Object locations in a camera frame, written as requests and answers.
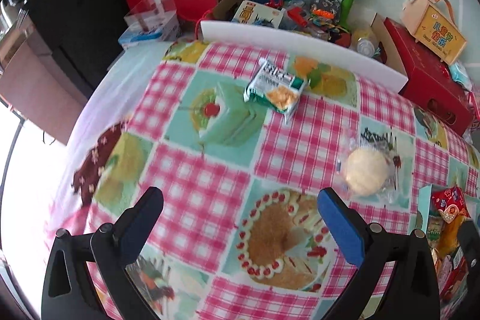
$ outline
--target checkered tablecloth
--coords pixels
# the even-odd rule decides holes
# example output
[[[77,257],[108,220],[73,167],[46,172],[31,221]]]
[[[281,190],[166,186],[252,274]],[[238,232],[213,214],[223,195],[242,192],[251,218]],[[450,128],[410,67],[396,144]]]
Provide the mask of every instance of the checkered tablecloth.
[[[241,90],[258,68],[260,57],[289,70],[295,59],[284,52],[212,43],[196,64],[162,62],[130,121],[128,132],[153,143],[138,181],[131,186],[130,205],[149,186],[160,188],[165,198],[162,215],[147,241],[148,257],[169,259],[173,265],[169,276],[178,282],[172,285],[172,302],[165,298],[156,303],[154,309],[162,318],[293,320],[322,316],[355,273],[338,248],[321,282],[310,290],[263,285],[246,272],[246,278],[230,274],[227,265],[255,183],[267,180],[311,195],[335,185],[345,130],[360,135],[368,128],[411,144],[402,156],[409,170],[402,182],[408,204],[349,202],[367,223],[378,222],[387,231],[406,234],[417,212],[419,188],[430,183],[449,185],[453,172],[464,172],[466,193],[477,196],[478,160],[475,163],[469,157],[464,141],[444,127],[447,145],[440,146],[416,120],[410,101],[359,76],[351,78],[354,89],[349,91],[357,93],[357,99],[350,101],[354,104],[344,104],[332,98],[332,93],[323,96],[307,91],[288,124],[270,110],[252,107],[245,114],[243,109],[231,108],[246,119],[237,124],[235,136],[222,136],[228,148],[203,142],[203,131],[195,128],[197,103],[192,102],[199,102],[196,97],[214,102],[215,88],[226,83]],[[245,141],[247,122],[258,131],[248,134]],[[190,134],[192,124],[197,139]],[[85,231],[115,221],[119,214],[113,210],[111,204],[94,198]],[[385,291],[392,269],[393,264],[385,266],[375,295]],[[94,266],[91,272],[109,316],[119,318]],[[158,278],[154,281],[160,286]],[[182,307],[191,313],[183,313]]]

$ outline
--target orange strap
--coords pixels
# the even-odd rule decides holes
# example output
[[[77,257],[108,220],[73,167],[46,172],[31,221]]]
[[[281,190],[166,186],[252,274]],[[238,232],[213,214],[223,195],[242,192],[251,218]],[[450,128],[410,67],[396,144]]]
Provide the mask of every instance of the orange strap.
[[[441,0],[432,0],[433,3],[437,3],[437,2],[440,2]],[[448,8],[448,14],[450,14],[450,19],[452,20],[453,24],[455,26],[457,26],[457,24],[455,24],[455,17],[454,17],[454,14],[453,14],[453,8],[452,8],[452,4],[450,3],[449,0],[443,0],[445,2],[445,4],[447,5],[447,8]]]

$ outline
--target tablecloth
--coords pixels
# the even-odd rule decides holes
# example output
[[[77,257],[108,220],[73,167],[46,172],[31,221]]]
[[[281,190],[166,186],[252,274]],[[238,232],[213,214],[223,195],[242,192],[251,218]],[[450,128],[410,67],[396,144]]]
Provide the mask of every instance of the tablecloth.
[[[300,77],[321,79],[285,124],[244,103],[266,57]],[[165,55],[114,148],[89,207],[85,232],[114,222],[149,186],[165,205],[127,271],[162,319],[320,319],[355,268],[316,210],[323,187],[341,186],[335,167],[345,130],[385,140],[400,157],[397,201],[348,201],[367,223],[410,233],[419,188],[457,183],[477,197],[478,152],[399,95],[332,65],[225,43],[176,43]],[[385,291],[387,264],[364,311]],[[98,271],[107,313],[120,318]]]

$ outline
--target strawberry cake print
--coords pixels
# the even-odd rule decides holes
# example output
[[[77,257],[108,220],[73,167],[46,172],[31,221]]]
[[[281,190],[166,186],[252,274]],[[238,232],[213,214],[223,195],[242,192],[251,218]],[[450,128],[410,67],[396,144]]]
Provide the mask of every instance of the strawberry cake print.
[[[334,249],[314,195],[255,180],[222,271],[241,283],[316,293]]]
[[[247,81],[198,71],[165,139],[244,167],[250,165],[267,109],[244,102]]]

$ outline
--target wrapped round bread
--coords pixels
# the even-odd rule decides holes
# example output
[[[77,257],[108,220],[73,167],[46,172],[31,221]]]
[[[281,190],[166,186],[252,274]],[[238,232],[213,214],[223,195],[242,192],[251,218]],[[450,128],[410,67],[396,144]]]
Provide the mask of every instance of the wrapped round bread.
[[[380,191],[390,175],[383,153],[370,147],[359,147],[342,165],[343,176],[350,190],[360,196]]]

